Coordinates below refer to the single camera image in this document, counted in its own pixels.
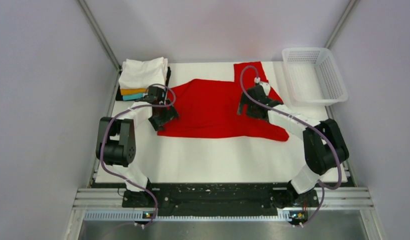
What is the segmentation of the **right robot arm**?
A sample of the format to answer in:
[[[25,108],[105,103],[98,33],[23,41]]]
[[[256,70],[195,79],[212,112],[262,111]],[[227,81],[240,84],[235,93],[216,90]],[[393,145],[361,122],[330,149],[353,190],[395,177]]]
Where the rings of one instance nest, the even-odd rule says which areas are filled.
[[[340,185],[341,164],[350,153],[334,119],[316,120],[296,113],[281,101],[271,99],[267,93],[267,87],[261,84],[243,90],[237,113],[281,127],[302,140],[305,164],[286,187],[287,202],[300,206],[329,170],[337,169],[337,186]]]

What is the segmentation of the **red t shirt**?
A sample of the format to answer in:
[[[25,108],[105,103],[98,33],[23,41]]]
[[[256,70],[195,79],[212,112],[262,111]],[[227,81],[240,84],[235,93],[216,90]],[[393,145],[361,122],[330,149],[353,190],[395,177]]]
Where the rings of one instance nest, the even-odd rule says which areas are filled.
[[[243,93],[240,84],[248,90],[255,85],[256,76],[268,81],[262,63],[237,63],[233,69],[233,82],[196,78],[173,87],[176,95],[173,106],[179,118],[166,123],[157,135],[205,139],[253,137],[286,142],[289,134],[282,127],[237,114]]]

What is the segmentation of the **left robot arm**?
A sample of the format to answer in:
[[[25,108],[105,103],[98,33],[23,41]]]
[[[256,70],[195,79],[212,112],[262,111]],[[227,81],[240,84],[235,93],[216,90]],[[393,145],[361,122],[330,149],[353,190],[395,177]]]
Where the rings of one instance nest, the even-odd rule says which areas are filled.
[[[134,163],[136,128],[149,122],[158,131],[179,117],[174,104],[174,100],[168,99],[161,104],[139,100],[115,116],[99,120],[96,158],[106,173],[123,180],[126,188],[135,192],[134,200],[142,207],[153,202],[154,194],[147,189],[148,177]]]

